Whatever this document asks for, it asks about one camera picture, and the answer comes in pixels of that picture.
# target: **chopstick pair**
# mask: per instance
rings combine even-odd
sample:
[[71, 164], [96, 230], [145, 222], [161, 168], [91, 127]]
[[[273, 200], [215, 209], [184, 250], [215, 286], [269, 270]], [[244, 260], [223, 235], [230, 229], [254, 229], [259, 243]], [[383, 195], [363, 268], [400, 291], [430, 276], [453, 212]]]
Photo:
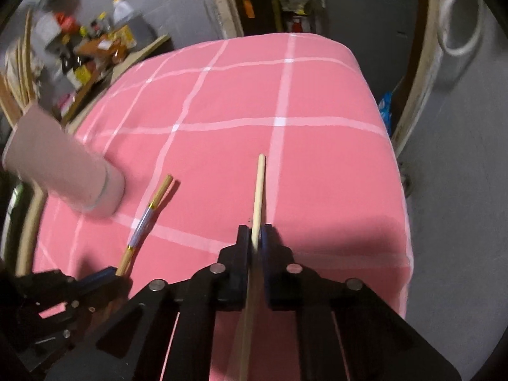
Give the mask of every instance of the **chopstick pair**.
[[156, 194], [154, 194], [151, 202], [148, 204], [143, 216], [141, 216], [141, 220], [138, 223], [138, 226], [134, 230], [132, 237], [130, 238], [129, 244], [125, 249], [124, 255], [116, 269], [117, 276], [124, 276], [125, 272], [129, 268], [130, 261], [136, 251], [137, 246], [141, 242], [141, 238], [143, 237], [143, 233], [146, 230], [146, 227], [150, 224], [150, 221], [153, 218], [154, 212], [157, 210], [159, 204], [161, 203], [166, 191], [169, 189], [171, 182], [173, 181], [173, 177], [171, 175], [167, 175]]

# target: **checkered tablecloth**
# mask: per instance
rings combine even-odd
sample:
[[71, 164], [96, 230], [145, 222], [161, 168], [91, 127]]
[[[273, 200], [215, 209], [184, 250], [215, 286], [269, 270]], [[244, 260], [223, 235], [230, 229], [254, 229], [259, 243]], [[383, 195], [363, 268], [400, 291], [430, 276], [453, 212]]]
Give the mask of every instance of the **checkered tablecloth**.
[[[133, 292], [155, 278], [190, 278], [250, 222], [264, 153], [267, 222], [296, 261], [334, 280], [361, 278], [405, 314], [412, 251], [404, 194], [374, 98], [344, 45], [272, 34], [144, 61], [76, 136], [123, 171], [125, 197], [115, 216], [97, 220], [50, 196], [36, 271], [82, 276], [118, 264], [171, 173], [181, 183], [136, 259]], [[234, 322], [217, 319], [211, 379], [227, 372]], [[292, 314], [259, 315], [251, 379], [299, 379], [294, 329]]]

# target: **blue package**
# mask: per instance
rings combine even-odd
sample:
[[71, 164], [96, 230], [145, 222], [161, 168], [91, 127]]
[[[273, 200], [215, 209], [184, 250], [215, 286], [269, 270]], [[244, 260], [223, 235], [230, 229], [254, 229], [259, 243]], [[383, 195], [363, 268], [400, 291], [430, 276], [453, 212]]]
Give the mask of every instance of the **blue package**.
[[383, 98], [378, 104], [379, 113], [383, 119], [384, 127], [388, 132], [388, 136], [392, 136], [392, 112], [390, 111], [392, 105], [392, 92], [385, 93]]

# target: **pink object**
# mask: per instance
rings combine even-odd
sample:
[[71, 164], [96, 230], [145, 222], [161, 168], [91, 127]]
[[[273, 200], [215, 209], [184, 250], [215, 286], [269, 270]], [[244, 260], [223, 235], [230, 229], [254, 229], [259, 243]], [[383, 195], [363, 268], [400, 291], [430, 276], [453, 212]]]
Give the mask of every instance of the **pink object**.
[[14, 127], [2, 164], [96, 217], [112, 215], [124, 194], [124, 177], [118, 169], [63, 132], [38, 104], [30, 106]]
[[[117, 265], [166, 173], [179, 180], [140, 248], [133, 293], [217, 261], [252, 217], [257, 156], [267, 156], [267, 221], [297, 262], [364, 280], [405, 314], [412, 272], [405, 200], [392, 145], [351, 52], [312, 34], [197, 44], [129, 70], [77, 137], [126, 177], [108, 221], [51, 197], [35, 270], [83, 276]], [[251, 380], [298, 380], [294, 315], [261, 302]], [[231, 314], [219, 314], [210, 379], [231, 375]]]

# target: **tablecloth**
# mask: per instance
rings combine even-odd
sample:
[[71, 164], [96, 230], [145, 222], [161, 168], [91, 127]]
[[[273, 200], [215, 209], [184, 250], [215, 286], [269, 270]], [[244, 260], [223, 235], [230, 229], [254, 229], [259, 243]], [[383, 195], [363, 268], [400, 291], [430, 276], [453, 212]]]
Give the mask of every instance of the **tablecloth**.
[[[295, 260], [334, 280], [358, 277], [405, 315], [412, 251], [397, 163], [344, 45], [280, 33], [146, 60], [111, 87], [76, 136], [123, 171], [125, 196], [110, 219], [88, 218], [50, 196], [36, 271], [80, 277], [118, 264], [171, 173], [179, 184], [136, 258], [132, 291], [155, 278], [190, 278], [250, 223], [264, 153], [267, 222]], [[224, 379], [230, 365], [234, 322], [217, 318], [211, 379]], [[295, 337], [291, 313], [265, 308], [250, 379], [299, 379]]]

